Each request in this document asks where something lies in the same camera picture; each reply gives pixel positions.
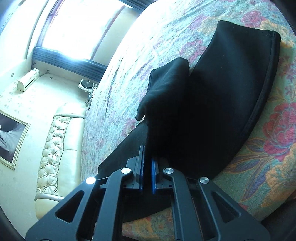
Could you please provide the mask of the black pants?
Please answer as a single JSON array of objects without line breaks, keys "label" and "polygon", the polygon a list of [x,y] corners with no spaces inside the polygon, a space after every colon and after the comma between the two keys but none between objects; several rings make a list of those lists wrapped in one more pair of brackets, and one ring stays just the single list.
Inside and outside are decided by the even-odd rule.
[{"label": "black pants", "polygon": [[177,58],[154,69],[137,108],[137,127],[99,165],[98,177],[146,158],[186,177],[217,176],[250,136],[271,92],[281,36],[219,21],[193,70]]}]

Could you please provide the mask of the white wall air conditioner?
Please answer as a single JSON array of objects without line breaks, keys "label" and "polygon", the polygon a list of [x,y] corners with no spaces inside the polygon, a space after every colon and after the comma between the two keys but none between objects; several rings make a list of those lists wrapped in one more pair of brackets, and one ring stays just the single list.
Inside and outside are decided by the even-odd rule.
[{"label": "white wall air conditioner", "polygon": [[32,69],[30,72],[28,72],[26,75],[18,80],[17,89],[25,92],[27,88],[39,78],[39,76],[39,70],[37,68]]}]

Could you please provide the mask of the white fan heater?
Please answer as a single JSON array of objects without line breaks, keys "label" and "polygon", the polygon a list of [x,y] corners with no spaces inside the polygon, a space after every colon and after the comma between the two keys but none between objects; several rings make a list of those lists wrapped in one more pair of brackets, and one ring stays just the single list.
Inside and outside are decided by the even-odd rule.
[{"label": "white fan heater", "polygon": [[87,79],[81,79],[78,87],[86,93],[91,94],[93,90],[95,90],[98,87],[98,84],[93,83],[92,81]]}]

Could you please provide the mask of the cream tufted leather headboard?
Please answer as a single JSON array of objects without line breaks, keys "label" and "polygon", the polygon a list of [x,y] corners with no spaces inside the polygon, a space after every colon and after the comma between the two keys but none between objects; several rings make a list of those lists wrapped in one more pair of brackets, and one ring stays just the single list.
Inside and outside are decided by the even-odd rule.
[{"label": "cream tufted leather headboard", "polygon": [[41,219],[79,184],[85,116],[54,115],[39,165],[35,214]]}]

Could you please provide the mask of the framed wedding photo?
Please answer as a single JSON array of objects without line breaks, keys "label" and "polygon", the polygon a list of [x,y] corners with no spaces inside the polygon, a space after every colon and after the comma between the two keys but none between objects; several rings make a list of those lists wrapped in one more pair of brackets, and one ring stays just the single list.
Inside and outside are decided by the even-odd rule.
[{"label": "framed wedding photo", "polygon": [[1,111],[1,163],[12,170],[29,127],[29,123]]}]

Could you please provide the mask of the window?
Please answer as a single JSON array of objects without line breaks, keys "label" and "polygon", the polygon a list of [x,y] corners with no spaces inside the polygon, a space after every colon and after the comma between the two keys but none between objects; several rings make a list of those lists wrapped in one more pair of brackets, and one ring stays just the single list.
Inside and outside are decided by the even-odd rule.
[{"label": "window", "polygon": [[70,58],[90,60],[115,19],[129,8],[121,1],[61,1],[38,45]]}]

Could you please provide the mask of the floral bedspread bed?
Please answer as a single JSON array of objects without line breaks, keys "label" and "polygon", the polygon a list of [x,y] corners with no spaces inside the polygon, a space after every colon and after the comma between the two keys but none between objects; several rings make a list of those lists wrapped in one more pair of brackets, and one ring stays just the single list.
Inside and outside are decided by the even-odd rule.
[{"label": "floral bedspread bed", "polygon": [[138,106],[153,70],[181,58],[186,100],[162,114],[163,148],[270,231],[295,240],[295,2],[157,1],[119,44],[86,113],[81,178],[144,144]]}]

